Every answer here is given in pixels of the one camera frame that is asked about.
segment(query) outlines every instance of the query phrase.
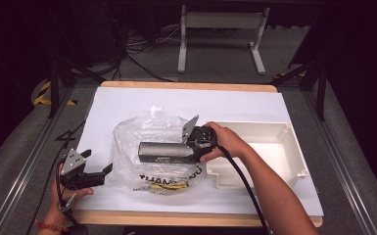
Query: bracelet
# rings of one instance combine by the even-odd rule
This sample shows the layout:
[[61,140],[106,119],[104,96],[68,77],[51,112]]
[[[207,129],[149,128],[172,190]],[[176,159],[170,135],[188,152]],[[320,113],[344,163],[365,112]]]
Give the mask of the bracelet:
[[62,231],[62,232],[68,232],[69,230],[65,226],[57,226],[53,224],[45,224],[43,222],[38,221],[38,219],[35,220],[35,224],[39,229],[46,229],[49,228],[53,231]]

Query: dark background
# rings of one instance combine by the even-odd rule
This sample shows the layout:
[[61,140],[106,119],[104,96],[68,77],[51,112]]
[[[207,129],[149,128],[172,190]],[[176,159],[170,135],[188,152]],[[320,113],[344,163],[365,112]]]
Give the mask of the dark background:
[[[49,7],[52,11],[39,1],[0,0],[0,146],[33,109],[30,94],[46,78],[54,58],[62,55],[91,66],[122,56],[101,3],[56,2]],[[312,60],[322,46],[335,48],[325,61],[327,77],[377,176],[377,2],[353,1],[346,10],[350,14],[331,15],[336,27],[331,33],[306,38],[300,59]],[[179,6],[121,6],[119,26],[154,38],[161,26],[178,24],[179,13]],[[137,21],[142,18],[138,14],[149,17],[148,24]],[[272,8],[267,25],[311,25],[316,15],[313,8]],[[100,36],[91,37],[93,33]],[[104,48],[95,50],[100,44]]]

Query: metal stand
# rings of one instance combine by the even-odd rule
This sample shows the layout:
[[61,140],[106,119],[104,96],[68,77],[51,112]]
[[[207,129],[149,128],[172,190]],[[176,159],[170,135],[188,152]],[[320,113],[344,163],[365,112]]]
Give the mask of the metal stand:
[[299,84],[299,87],[302,91],[309,91],[316,83],[316,80],[319,80],[316,98],[316,112],[318,113],[320,120],[325,121],[325,118],[323,116],[323,108],[325,101],[326,74],[322,61],[307,63],[284,75],[278,74],[278,78],[273,80],[269,84],[278,86],[286,80],[289,80],[294,76],[298,76],[301,72],[304,71],[306,71],[306,73],[304,75],[304,79]]
[[258,34],[254,42],[250,42],[250,49],[255,60],[259,74],[265,74],[265,69],[259,53],[259,44],[267,21],[269,8],[262,13],[207,13],[187,12],[182,6],[181,12],[181,46],[179,49],[178,72],[185,72],[187,56],[187,27],[212,27],[212,28],[249,28],[257,29]]

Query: white paper surface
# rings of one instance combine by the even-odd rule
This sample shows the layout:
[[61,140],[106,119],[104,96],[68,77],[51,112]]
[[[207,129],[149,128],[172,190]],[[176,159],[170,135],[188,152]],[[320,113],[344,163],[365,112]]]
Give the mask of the white paper surface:
[[[96,91],[79,153],[91,149],[85,172],[101,171],[111,161],[113,130],[120,122],[149,114],[152,106],[162,107],[170,116],[210,120],[291,122],[280,93],[99,87]],[[293,188],[309,215],[323,216],[310,176]],[[256,213],[246,190],[221,190],[208,178],[180,195],[160,196],[149,192],[125,192],[107,178],[104,186],[77,205],[80,210],[133,212]]]

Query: wrist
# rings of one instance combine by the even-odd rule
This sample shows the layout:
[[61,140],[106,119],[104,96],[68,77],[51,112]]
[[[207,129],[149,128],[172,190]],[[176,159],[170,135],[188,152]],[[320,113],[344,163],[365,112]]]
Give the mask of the wrist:
[[47,224],[64,225],[66,223],[66,217],[58,209],[51,208],[45,215],[44,221]]
[[241,154],[238,156],[238,158],[241,161],[246,160],[247,158],[252,157],[253,155],[256,155],[256,151],[252,148],[250,145],[246,145],[243,147]]

